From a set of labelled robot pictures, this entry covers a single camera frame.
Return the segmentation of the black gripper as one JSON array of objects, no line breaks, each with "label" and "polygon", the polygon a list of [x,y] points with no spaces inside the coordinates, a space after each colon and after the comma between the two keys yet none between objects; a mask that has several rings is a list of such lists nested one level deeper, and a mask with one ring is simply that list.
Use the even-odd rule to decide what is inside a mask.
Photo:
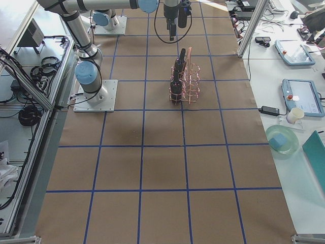
[{"label": "black gripper", "polygon": [[180,7],[180,0],[164,0],[164,17],[169,23],[169,37],[170,41],[174,41],[176,36],[175,19],[178,17]]}]

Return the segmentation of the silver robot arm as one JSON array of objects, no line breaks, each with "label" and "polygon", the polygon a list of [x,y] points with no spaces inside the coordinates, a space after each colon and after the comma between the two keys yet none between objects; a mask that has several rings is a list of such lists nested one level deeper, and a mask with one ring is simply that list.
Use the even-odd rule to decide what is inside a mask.
[{"label": "silver robot arm", "polygon": [[114,9],[96,10],[94,11],[92,18],[95,24],[102,26],[104,29],[109,31],[116,29],[119,25],[116,11]]},{"label": "silver robot arm", "polygon": [[75,76],[84,92],[84,102],[99,105],[108,92],[101,74],[102,52],[91,41],[80,16],[81,12],[95,11],[108,19],[114,18],[116,9],[141,9],[145,13],[158,11],[159,1],[38,1],[45,11],[61,17],[77,46],[81,63],[75,68]]}]

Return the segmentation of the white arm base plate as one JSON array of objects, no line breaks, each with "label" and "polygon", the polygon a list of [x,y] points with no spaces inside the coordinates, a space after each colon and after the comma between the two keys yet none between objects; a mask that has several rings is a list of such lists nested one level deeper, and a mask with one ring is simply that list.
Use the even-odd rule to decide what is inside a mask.
[{"label": "white arm base plate", "polygon": [[107,15],[95,15],[95,31],[97,36],[117,36],[125,35],[126,31],[126,16],[114,16],[109,18]]},{"label": "white arm base plate", "polygon": [[76,104],[73,106],[74,112],[113,112],[115,108],[116,93],[118,87],[118,80],[103,80],[102,87],[99,93],[92,99],[92,95],[86,94],[79,86],[78,92],[82,95],[76,98]]}]

